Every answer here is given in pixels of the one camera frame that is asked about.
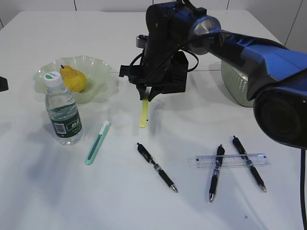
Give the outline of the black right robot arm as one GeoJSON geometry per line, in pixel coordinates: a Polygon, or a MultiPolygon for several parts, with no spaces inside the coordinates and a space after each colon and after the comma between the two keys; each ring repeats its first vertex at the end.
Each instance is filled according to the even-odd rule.
{"type": "Polygon", "coordinates": [[[151,5],[146,11],[147,35],[138,36],[142,52],[120,77],[128,77],[141,98],[186,89],[191,71],[186,53],[211,53],[248,77],[247,99],[255,119],[272,140],[294,148],[307,147],[307,56],[265,38],[232,33],[217,18],[188,0],[151,5]]]}

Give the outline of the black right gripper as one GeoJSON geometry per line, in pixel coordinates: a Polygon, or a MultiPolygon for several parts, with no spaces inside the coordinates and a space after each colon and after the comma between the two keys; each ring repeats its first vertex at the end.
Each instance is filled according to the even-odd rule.
{"type": "Polygon", "coordinates": [[[196,38],[208,33],[208,15],[203,7],[195,7],[190,1],[171,1],[154,4],[146,11],[148,40],[135,60],[120,67],[119,76],[127,76],[136,85],[140,100],[145,98],[146,88],[151,87],[148,101],[159,94],[172,93],[165,86],[165,74],[178,51],[194,55],[207,53],[204,39],[196,38]]]}

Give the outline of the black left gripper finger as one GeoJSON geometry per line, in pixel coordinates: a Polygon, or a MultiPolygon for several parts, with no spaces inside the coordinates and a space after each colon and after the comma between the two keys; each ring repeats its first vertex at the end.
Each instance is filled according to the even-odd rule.
{"type": "Polygon", "coordinates": [[[0,92],[7,91],[8,89],[9,89],[9,87],[8,87],[7,79],[0,76],[0,92]]]}

